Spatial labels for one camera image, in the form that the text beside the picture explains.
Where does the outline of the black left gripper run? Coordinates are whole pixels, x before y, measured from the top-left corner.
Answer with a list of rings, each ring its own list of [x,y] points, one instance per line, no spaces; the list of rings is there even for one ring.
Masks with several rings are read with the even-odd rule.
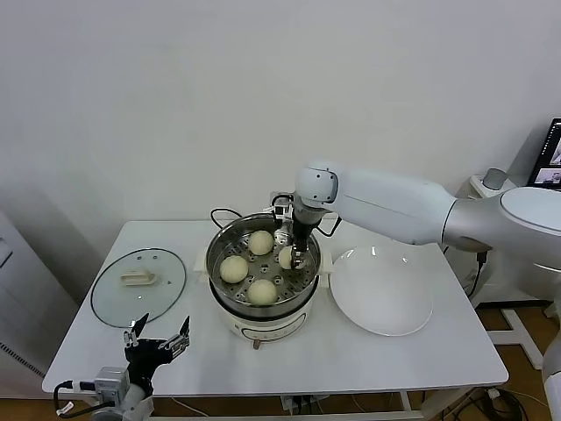
[[[133,320],[124,331],[124,354],[128,361],[127,371],[132,384],[148,384],[157,368],[171,362],[171,354],[183,353],[190,344],[190,316],[184,320],[180,330],[170,339],[139,339],[149,318],[147,312]]]

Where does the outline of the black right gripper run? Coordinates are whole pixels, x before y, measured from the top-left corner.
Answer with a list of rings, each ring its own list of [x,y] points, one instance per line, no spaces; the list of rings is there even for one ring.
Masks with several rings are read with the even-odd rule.
[[[276,244],[292,244],[290,267],[303,268],[306,265],[305,252],[308,250],[308,238],[314,230],[313,225],[300,221],[283,221],[273,232]]]

